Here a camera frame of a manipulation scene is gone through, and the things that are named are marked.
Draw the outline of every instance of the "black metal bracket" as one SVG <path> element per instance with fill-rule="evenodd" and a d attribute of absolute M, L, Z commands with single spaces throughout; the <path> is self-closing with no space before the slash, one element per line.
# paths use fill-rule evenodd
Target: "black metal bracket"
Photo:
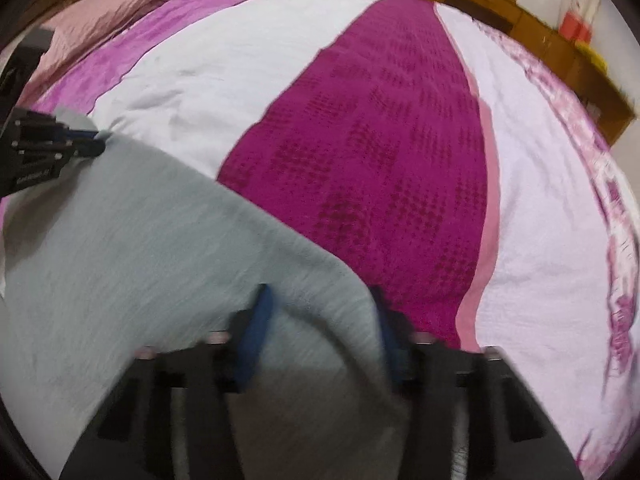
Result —
<path fill-rule="evenodd" d="M 186 391 L 192 480 L 244 480 L 225 394 L 241 393 L 273 313 L 271 289 L 233 315 L 228 329 L 192 348 L 136 359 L 78 440 L 60 480 L 173 480 L 171 389 Z"/>
<path fill-rule="evenodd" d="M 72 130 L 55 117 L 15 107 L 53 32 L 32 30 L 0 75 L 0 198 L 60 176 L 73 157 L 96 157 L 105 149 L 95 131 Z"/>
<path fill-rule="evenodd" d="M 399 480 L 448 480 L 456 408 L 468 411 L 468 480 L 582 480 L 566 444 L 498 349 L 472 354 L 416 334 L 372 289 L 396 392 L 412 402 Z"/>

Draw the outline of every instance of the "bed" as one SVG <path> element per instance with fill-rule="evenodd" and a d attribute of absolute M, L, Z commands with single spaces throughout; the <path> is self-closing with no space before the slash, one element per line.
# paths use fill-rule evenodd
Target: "bed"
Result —
<path fill-rule="evenodd" d="M 248 478 L 394 477 L 370 285 L 418 332 L 503 348 L 606 471 L 640 420 L 640 211 L 539 59 L 425 0 L 87 1 L 22 103 L 107 152 L 2 204 L 0 391 L 49 475 L 136 348 L 260 282 L 282 316 L 232 403 Z"/>

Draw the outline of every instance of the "pink and white bedspread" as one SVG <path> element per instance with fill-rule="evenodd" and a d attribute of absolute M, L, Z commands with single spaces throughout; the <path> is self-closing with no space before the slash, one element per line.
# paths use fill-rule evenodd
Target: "pink and white bedspread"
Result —
<path fill-rule="evenodd" d="M 38 108 L 59 105 L 260 206 L 417 330 L 501 346 L 587 480 L 638 426 L 638 206 L 502 34 L 422 0 L 171 0 Z"/>

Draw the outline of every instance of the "screw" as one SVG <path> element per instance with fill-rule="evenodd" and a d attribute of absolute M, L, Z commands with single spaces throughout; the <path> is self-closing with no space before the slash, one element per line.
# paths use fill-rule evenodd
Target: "screw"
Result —
<path fill-rule="evenodd" d="M 429 332 L 414 332 L 411 340 L 417 345 L 431 345 L 437 341 L 436 337 Z"/>
<path fill-rule="evenodd" d="M 225 330 L 219 330 L 216 332 L 209 332 L 207 335 L 207 344 L 210 345 L 223 345 L 231 339 L 229 332 Z"/>
<path fill-rule="evenodd" d="M 501 350 L 499 346 L 488 346 L 484 349 L 484 358 L 489 361 L 500 361 L 502 359 Z"/>
<path fill-rule="evenodd" d="M 136 359 L 142 359 L 144 361 L 149 361 L 150 359 L 154 359 L 156 357 L 156 350 L 152 346 L 143 346 L 136 350 Z"/>

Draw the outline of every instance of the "yellow object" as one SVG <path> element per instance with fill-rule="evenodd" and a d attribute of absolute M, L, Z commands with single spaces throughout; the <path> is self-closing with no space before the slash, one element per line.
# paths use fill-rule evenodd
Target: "yellow object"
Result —
<path fill-rule="evenodd" d="M 607 62 L 600 54 L 593 50 L 588 43 L 585 43 L 584 41 L 576 41 L 575 47 L 577 50 L 587 56 L 598 70 L 605 74 L 607 73 L 607 70 L 609 69 Z"/>

